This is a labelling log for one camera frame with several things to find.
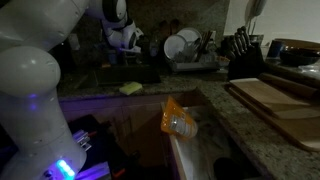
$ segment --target kitchen counter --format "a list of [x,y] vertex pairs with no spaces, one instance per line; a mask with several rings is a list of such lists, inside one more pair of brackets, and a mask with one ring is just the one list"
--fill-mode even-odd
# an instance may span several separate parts
[[[320,153],[301,150],[225,91],[225,73],[160,76],[162,83],[134,93],[154,95],[197,90],[212,106],[222,126],[258,171],[270,179],[319,179]],[[118,86],[78,90],[83,75],[66,75],[58,87],[61,101],[123,96]]]

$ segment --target wooden cutting board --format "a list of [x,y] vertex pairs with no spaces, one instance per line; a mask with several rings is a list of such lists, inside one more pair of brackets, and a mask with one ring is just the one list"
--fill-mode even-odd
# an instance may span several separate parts
[[[230,83],[227,90],[231,95],[245,104],[267,123],[273,125],[280,133],[289,138],[289,140],[291,140],[291,142],[295,143],[297,146],[309,151],[320,151],[320,117],[316,115],[303,115],[305,112],[303,112],[303,110],[308,109],[308,106],[310,106],[309,108],[312,109],[313,103],[309,103],[307,100],[297,98],[297,96],[293,94],[282,92],[276,88],[273,88],[272,86],[269,87],[268,84],[261,83],[263,82],[259,81],[258,79],[243,79],[240,82],[239,80],[236,80]],[[270,108],[270,103],[279,102],[277,98],[285,98],[286,101],[282,102],[280,104],[281,106],[273,106]],[[279,109],[285,109],[288,111],[289,108],[286,108],[285,106],[291,102],[295,103],[294,107],[301,105],[305,106],[302,108],[302,110],[292,110],[294,114],[297,114],[297,116],[301,118],[280,119],[270,113],[271,110],[276,109],[275,107],[280,107]]]
[[230,84],[249,100],[278,119],[320,117],[320,104],[280,90],[256,78],[238,79]]

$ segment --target tile backsplash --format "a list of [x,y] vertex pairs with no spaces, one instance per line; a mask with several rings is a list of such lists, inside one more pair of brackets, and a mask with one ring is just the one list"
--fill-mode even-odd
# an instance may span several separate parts
[[[178,19],[179,29],[215,30],[219,43],[223,38],[229,0],[127,0],[127,7],[129,16],[145,35],[151,35],[163,20]],[[93,46],[100,42],[100,29],[98,20],[83,16],[73,30],[81,46],[79,51],[72,52],[77,65],[99,64],[107,58]]]

